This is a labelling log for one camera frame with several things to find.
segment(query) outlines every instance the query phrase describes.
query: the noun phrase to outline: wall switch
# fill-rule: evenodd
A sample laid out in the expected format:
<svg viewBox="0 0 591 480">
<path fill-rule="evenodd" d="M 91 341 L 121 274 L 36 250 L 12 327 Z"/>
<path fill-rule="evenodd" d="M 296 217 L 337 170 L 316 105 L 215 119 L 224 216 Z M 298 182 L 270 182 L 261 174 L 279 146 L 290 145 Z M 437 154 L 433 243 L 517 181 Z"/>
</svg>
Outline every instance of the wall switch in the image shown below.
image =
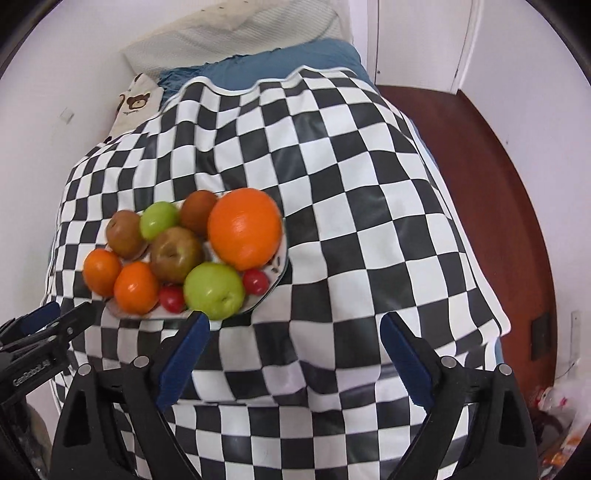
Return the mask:
<svg viewBox="0 0 591 480">
<path fill-rule="evenodd" d="M 570 364 L 581 357 L 581 312 L 575 310 L 570 314 Z"/>
</svg>

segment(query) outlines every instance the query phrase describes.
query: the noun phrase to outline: bed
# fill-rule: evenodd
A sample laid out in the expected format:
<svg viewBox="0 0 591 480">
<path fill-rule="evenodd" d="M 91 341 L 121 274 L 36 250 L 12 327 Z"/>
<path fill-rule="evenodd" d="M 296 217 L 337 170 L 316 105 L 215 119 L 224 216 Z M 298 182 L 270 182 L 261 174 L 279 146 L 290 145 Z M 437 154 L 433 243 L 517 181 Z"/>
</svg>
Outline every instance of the bed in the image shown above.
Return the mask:
<svg viewBox="0 0 591 480">
<path fill-rule="evenodd" d="M 418 131 L 352 47 L 289 48 L 162 69 L 161 111 L 72 168 L 46 301 L 64 312 L 92 301 L 99 313 L 53 391 L 62 405 L 79 365 L 149 356 L 179 325 L 115 318 L 85 286 L 82 262 L 105 245 L 111 216 L 197 189 L 254 187 L 282 211 L 288 270 L 254 311 L 212 332 L 164 415 L 204 478 L 387 478 L 425 412 L 379 341 L 381 317 L 397 312 L 440 355 L 486 369 L 509 321 Z M 453 472 L 469 419 L 465 408 L 439 478 Z M 149 478 L 123 411 L 118 421 Z"/>
</svg>

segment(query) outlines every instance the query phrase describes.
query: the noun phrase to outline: teddy bear print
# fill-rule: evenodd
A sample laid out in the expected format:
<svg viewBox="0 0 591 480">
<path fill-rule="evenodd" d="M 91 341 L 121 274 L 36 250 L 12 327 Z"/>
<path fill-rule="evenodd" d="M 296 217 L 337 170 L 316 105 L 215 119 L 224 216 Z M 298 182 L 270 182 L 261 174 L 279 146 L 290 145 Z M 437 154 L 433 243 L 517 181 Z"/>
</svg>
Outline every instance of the teddy bear print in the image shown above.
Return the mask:
<svg viewBox="0 0 591 480">
<path fill-rule="evenodd" d="M 145 93 L 143 95 L 137 95 L 135 97 L 129 97 L 127 99 L 127 105 L 129 105 L 130 110 L 138 110 L 143 108 L 148 103 L 148 99 L 150 98 L 150 93 Z"/>
</svg>

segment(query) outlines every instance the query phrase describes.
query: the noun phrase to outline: brown apple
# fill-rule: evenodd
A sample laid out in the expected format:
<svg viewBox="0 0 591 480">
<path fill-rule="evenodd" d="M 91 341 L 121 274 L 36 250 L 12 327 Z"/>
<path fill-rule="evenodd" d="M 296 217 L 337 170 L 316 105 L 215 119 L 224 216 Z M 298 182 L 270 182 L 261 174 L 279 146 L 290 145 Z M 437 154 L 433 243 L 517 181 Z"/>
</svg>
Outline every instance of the brown apple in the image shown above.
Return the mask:
<svg viewBox="0 0 591 480">
<path fill-rule="evenodd" d="M 189 195 L 181 207 L 181 225 L 188 228 L 195 235 L 207 238 L 207 219 L 217 197 L 207 190 L 198 190 Z"/>
<path fill-rule="evenodd" d="M 115 212 L 105 235 L 111 250 L 125 260 L 137 258 L 146 248 L 139 231 L 139 215 L 131 210 Z"/>
<path fill-rule="evenodd" d="M 150 268 L 165 283 L 183 283 L 203 260 L 201 243 L 191 230 L 181 226 L 165 230 L 150 246 Z"/>
</svg>

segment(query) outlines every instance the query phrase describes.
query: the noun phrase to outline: door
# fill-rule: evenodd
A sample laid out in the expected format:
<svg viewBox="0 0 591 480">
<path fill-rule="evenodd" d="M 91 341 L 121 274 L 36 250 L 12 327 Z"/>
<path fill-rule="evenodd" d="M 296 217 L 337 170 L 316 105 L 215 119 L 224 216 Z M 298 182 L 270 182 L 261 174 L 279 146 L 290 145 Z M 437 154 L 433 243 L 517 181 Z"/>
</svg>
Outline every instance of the door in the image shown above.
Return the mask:
<svg viewBox="0 0 591 480">
<path fill-rule="evenodd" d="M 451 91 L 472 1 L 379 0 L 376 84 Z"/>
</svg>

